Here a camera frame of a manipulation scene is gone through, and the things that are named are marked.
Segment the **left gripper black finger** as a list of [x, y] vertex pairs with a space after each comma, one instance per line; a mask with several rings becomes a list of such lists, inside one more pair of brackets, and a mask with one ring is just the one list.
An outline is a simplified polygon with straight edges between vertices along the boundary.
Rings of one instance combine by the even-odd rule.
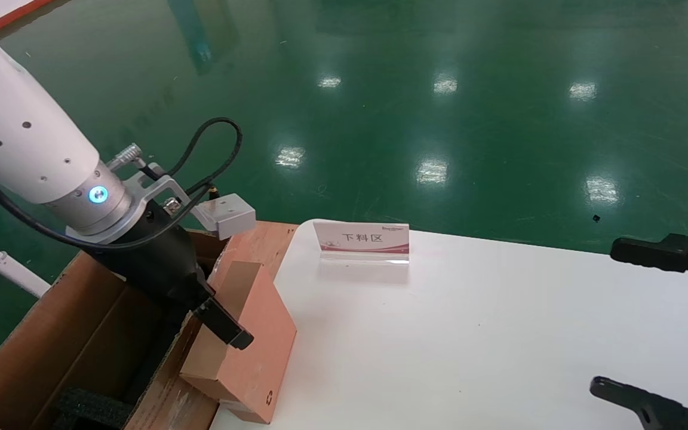
[[225, 345], [243, 351], [254, 341], [254, 336], [215, 297], [205, 299], [193, 314]]

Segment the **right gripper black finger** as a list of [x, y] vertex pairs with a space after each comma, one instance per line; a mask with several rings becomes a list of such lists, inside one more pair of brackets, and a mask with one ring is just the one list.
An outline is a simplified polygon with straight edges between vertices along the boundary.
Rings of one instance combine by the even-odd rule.
[[592, 379], [589, 391], [602, 400], [633, 411], [644, 429], [688, 429], [688, 407], [604, 376]]
[[634, 266], [688, 272], [688, 236], [669, 234], [660, 242], [617, 238], [612, 243], [610, 257]]

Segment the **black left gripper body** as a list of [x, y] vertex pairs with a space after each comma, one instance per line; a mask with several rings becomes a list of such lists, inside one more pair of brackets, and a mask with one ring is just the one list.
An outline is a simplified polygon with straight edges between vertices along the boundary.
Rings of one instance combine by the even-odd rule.
[[196, 312], [218, 308], [189, 232], [181, 226], [132, 250], [87, 253], [164, 308]]

